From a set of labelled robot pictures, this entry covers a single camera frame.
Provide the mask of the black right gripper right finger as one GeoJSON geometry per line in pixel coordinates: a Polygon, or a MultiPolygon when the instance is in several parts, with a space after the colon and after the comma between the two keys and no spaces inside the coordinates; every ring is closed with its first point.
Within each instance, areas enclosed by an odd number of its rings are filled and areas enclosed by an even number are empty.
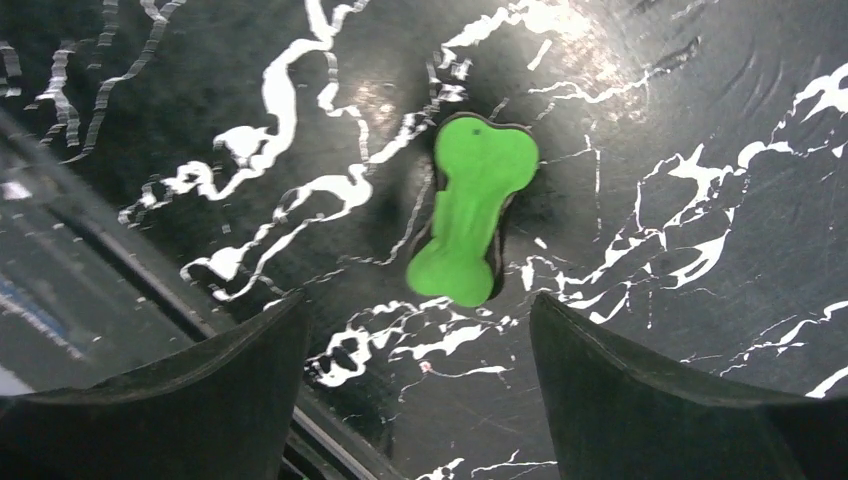
{"type": "Polygon", "coordinates": [[[530,339],[563,479],[843,479],[847,401],[690,368],[539,294],[530,339]]]}

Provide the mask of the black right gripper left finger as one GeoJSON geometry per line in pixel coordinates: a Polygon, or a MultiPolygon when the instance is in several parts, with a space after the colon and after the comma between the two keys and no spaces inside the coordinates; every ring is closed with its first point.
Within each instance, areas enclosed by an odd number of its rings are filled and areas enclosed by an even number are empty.
{"type": "Polygon", "coordinates": [[[1,400],[5,479],[275,479],[303,375],[301,297],[86,389],[1,400]]]}

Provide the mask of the green bone-shaped eraser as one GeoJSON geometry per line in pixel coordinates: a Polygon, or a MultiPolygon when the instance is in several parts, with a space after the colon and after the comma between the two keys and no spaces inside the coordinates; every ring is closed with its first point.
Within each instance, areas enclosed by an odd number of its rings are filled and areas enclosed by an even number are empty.
{"type": "Polygon", "coordinates": [[[406,267],[409,288],[463,307],[494,298],[503,276],[504,217],[539,163],[527,127],[469,112],[448,117],[434,140],[433,212],[406,267]]]}

